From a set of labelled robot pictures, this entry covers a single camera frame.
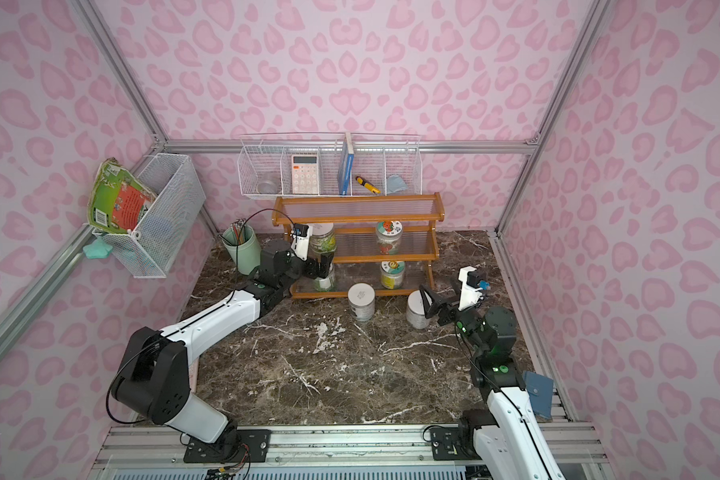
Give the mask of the green jar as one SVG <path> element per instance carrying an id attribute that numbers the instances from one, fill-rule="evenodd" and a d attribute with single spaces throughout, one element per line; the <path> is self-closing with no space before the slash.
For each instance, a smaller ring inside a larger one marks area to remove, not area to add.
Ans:
<path id="1" fill-rule="evenodd" d="M 321 262 L 327 256 L 334 261 L 337 241 L 333 223 L 312 223 L 308 225 L 310 233 L 308 258 Z"/>

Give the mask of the seed jar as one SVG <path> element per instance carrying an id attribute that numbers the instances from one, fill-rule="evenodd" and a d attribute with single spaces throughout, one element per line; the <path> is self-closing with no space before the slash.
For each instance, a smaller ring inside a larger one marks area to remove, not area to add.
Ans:
<path id="1" fill-rule="evenodd" d="M 407 297 L 406 319 L 417 330 L 425 330 L 430 320 L 425 316 L 423 299 L 420 291 L 414 291 Z"/>
<path id="2" fill-rule="evenodd" d="M 367 283 L 356 283 L 347 292 L 351 312 L 357 321 L 369 321 L 375 313 L 376 293 Z"/>

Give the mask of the sunflower jar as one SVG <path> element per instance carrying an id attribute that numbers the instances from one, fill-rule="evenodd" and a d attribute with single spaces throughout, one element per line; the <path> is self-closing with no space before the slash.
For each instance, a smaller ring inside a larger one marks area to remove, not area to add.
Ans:
<path id="1" fill-rule="evenodd" d="M 401 289 L 404 283 L 406 263 L 404 261 L 384 261 L 380 263 L 380 282 L 385 289 Z"/>

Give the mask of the red-lid jar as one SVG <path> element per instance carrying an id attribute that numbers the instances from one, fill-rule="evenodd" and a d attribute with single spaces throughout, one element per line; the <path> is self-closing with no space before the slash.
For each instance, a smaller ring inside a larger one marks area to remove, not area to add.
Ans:
<path id="1" fill-rule="evenodd" d="M 379 221 L 376 224 L 377 245 L 381 254 L 396 255 L 399 253 L 403 230 L 403 224 L 398 220 Z"/>

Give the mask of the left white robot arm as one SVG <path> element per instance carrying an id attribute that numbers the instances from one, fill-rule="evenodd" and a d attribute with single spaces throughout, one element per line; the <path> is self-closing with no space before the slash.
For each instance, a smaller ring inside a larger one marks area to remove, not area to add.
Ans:
<path id="1" fill-rule="evenodd" d="M 333 256 L 310 257 L 305 237 L 272 242 L 246 281 L 216 304 L 160 330 L 133 333 L 108 397 L 203 444 L 236 444 L 235 422 L 191 391 L 189 367 L 229 334 L 271 312 L 297 280 L 327 277 Z"/>

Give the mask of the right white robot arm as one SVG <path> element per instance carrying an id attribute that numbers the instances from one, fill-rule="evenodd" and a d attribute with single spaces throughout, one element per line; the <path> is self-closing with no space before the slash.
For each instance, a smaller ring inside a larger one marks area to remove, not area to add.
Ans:
<path id="1" fill-rule="evenodd" d="M 453 325 L 468 347 L 472 384 L 485 406 L 466 410 L 456 428 L 426 428 L 436 460 L 480 460 L 493 479 L 562 479 L 533 411 L 531 396 L 512 358 L 517 335 L 513 311 L 493 306 L 481 313 L 482 296 L 461 306 L 420 287 L 427 318 Z"/>

